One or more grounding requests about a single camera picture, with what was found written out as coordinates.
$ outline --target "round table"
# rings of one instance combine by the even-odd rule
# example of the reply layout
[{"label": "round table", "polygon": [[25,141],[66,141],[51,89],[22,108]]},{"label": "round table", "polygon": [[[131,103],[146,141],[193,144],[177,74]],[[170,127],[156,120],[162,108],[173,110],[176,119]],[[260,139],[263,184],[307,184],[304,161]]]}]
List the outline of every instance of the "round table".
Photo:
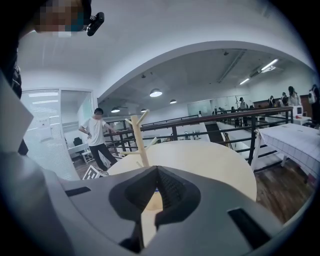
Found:
[{"label": "round table", "polygon": [[[257,184],[250,165],[241,155],[226,146],[200,140],[178,140],[152,145],[146,154],[150,166],[176,168],[218,180],[256,200]],[[140,155],[131,154],[110,167],[108,173],[116,175],[141,166]],[[141,215],[145,247],[157,233],[155,217],[162,210],[161,195],[156,192]]]}]

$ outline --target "stool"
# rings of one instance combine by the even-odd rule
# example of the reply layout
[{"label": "stool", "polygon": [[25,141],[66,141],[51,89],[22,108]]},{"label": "stool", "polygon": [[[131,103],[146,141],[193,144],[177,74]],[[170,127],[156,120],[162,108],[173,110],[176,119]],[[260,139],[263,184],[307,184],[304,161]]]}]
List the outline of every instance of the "stool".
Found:
[{"label": "stool", "polygon": [[82,155],[83,160],[85,161],[86,164],[91,162],[91,161],[93,161],[93,160],[95,160],[94,157],[91,154],[91,151],[83,152],[81,155]]}]

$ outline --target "table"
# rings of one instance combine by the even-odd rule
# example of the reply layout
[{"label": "table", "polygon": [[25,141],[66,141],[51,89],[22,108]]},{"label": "table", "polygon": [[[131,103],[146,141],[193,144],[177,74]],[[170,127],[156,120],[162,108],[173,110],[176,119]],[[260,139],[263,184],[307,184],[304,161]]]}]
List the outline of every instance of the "table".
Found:
[{"label": "table", "polygon": [[288,123],[259,129],[251,167],[254,170],[259,155],[260,141],[296,162],[307,174],[318,178],[320,169],[320,135],[317,129]]},{"label": "table", "polygon": [[[273,122],[278,122],[281,121],[280,118],[273,118],[273,117],[280,117],[280,118],[286,118],[285,115],[282,114],[276,114],[276,115],[270,115],[265,117],[265,121],[268,123],[273,123]],[[309,122],[311,120],[311,117],[308,116],[299,116],[300,118],[296,118],[295,116],[293,117],[293,123],[296,125],[302,126],[303,124]]]},{"label": "table", "polygon": [[69,152],[69,155],[71,155],[71,154],[74,154],[74,153],[77,153],[80,151],[84,151],[88,148],[89,148],[88,143],[84,143],[84,144],[80,144],[78,146],[69,147],[68,152]]},{"label": "table", "polygon": [[[252,200],[257,198],[257,183],[247,161],[232,149],[208,141],[177,140],[151,146],[147,152],[151,166],[180,169],[231,185]],[[127,155],[108,170],[109,175],[129,172],[142,166],[139,155]],[[155,193],[141,215],[145,246],[157,232],[155,216],[162,211],[162,200]]]}]

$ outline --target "coat rack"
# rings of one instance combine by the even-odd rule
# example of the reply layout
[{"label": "coat rack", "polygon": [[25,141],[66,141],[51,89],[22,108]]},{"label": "coat rack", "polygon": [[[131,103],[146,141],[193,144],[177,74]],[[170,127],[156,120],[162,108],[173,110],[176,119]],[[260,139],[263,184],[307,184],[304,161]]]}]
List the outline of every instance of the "coat rack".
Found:
[{"label": "coat rack", "polygon": [[131,116],[131,121],[128,119],[125,119],[130,125],[132,125],[133,133],[135,137],[136,146],[138,147],[137,151],[134,152],[121,152],[122,155],[140,155],[142,160],[143,167],[150,167],[148,157],[147,157],[147,150],[156,143],[157,137],[153,138],[150,145],[145,147],[144,141],[142,139],[141,135],[141,129],[140,129],[140,123],[144,120],[144,118],[147,116],[147,114],[150,112],[149,109],[146,110],[146,112],[143,113],[143,115],[138,119],[137,115]]}]

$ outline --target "glass door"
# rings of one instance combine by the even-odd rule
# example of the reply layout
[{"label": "glass door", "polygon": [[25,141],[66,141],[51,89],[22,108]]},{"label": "glass door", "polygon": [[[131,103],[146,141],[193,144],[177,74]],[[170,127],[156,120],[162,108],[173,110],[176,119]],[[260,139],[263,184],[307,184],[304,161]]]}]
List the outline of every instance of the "glass door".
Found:
[{"label": "glass door", "polygon": [[30,90],[21,102],[34,118],[24,135],[27,156],[65,180],[79,180],[70,159],[61,124],[61,91]]}]

